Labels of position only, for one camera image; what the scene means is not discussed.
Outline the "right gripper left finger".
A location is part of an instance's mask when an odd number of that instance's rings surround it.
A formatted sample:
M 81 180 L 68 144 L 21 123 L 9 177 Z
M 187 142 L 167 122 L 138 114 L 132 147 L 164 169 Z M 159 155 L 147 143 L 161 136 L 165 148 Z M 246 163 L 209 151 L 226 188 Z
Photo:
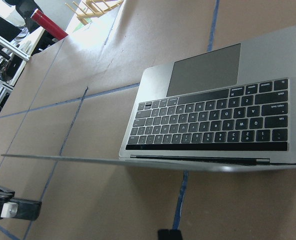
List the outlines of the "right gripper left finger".
M 0 220 L 14 218 L 35 221 L 41 211 L 42 202 L 16 198 L 15 191 L 0 185 Z

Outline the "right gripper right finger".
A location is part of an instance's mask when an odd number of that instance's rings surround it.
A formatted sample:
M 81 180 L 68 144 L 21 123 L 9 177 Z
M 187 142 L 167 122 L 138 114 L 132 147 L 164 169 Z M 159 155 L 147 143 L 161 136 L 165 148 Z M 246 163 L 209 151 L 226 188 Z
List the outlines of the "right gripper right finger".
M 159 229 L 158 240 L 182 240 L 182 233 L 178 229 Z

